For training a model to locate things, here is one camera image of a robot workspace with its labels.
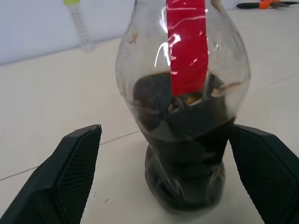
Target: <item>tile grout line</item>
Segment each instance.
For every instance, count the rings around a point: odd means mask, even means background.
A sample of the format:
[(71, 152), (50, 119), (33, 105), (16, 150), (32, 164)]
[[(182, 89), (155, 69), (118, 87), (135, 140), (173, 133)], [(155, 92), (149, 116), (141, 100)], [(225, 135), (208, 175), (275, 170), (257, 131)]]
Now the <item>tile grout line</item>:
[[(115, 138), (115, 139), (111, 139), (111, 140), (109, 140), (109, 141), (104, 141), (103, 143), (100, 143), (100, 146), (101, 146), (101, 145), (105, 145), (105, 144), (107, 144), (107, 143), (109, 143), (109, 142), (118, 140), (118, 139), (122, 139), (122, 138), (127, 137), (127, 136), (130, 136), (130, 135), (132, 135), (132, 134), (139, 133), (139, 132), (140, 132), (140, 130), (139, 130), (139, 131), (136, 131), (136, 132), (132, 132), (132, 133), (126, 134), (126, 135), (124, 135), (124, 136), (121, 136), (121, 137), (118, 137), (118, 138)], [(8, 178), (10, 178), (10, 177), (13, 177), (13, 176), (17, 176), (17, 175), (22, 174), (22, 173), (25, 173), (25, 172), (27, 172), (27, 171), (31, 171), (31, 170), (36, 169), (36, 168), (38, 168), (38, 167), (39, 167), (39, 166), (36, 166), (36, 167), (30, 168), (30, 169), (24, 170), (24, 171), (22, 171), (22, 172), (19, 172), (19, 173), (17, 173), (17, 174), (13, 174), (13, 175), (4, 177), (4, 178), (0, 179), (0, 181), (6, 180), (6, 179), (8, 179)]]

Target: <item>yellow cap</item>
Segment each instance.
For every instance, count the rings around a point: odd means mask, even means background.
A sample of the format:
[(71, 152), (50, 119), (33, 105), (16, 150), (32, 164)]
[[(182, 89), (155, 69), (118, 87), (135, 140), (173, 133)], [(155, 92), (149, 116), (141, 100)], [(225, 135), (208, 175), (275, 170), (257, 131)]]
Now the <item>yellow cap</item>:
[(78, 4), (80, 2), (80, 0), (63, 0), (63, 1), (66, 6), (71, 6), (74, 4)]

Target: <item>orange object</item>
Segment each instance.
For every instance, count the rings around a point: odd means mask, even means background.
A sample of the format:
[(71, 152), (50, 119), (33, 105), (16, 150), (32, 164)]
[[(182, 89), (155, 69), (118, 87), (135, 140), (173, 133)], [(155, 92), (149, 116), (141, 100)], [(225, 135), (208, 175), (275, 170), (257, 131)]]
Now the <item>orange object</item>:
[(260, 2), (260, 7), (261, 9), (266, 9), (270, 7), (270, 2), (269, 1), (262, 1)]

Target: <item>red paper strip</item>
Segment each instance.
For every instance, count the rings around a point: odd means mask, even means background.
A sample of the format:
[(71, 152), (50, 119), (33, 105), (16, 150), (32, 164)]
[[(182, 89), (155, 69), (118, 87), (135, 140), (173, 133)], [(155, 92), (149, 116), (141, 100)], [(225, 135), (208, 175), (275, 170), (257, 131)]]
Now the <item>red paper strip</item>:
[(205, 0), (166, 0), (173, 96), (199, 91), (208, 65)]

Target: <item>clear plastic bottle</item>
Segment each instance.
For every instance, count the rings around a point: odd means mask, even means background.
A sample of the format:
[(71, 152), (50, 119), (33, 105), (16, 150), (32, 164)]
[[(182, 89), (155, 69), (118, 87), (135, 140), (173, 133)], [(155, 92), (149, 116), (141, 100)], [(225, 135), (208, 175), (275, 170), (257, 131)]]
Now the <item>clear plastic bottle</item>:
[[(196, 7), (185, 6), (190, 2), (197, 4), (196, 1), (204, 4), (204, 14), (188, 17), (188, 10)], [(145, 162), (147, 184), (163, 205), (179, 211), (206, 208), (220, 200), (228, 130), (250, 79), (242, 39), (221, 2), (196, 1), (135, 0), (116, 61), (120, 93), (149, 143)], [(173, 12), (181, 16), (176, 25), (181, 26), (182, 32), (192, 33), (192, 29), (184, 29), (188, 27), (184, 23), (198, 19), (204, 26), (199, 35), (205, 35), (205, 41), (186, 39), (180, 31), (175, 33), (178, 39), (171, 40)], [(174, 56), (173, 44), (189, 49)], [(189, 80), (189, 86), (200, 82), (202, 85), (197, 85), (196, 91), (175, 93), (174, 60), (190, 59), (192, 50), (201, 45), (199, 49), (204, 50), (205, 44), (206, 60), (198, 52), (193, 60), (197, 67), (192, 62), (185, 70), (192, 68), (196, 75), (196, 69), (204, 68), (206, 63), (206, 70), (198, 71), (204, 71), (201, 81)]]

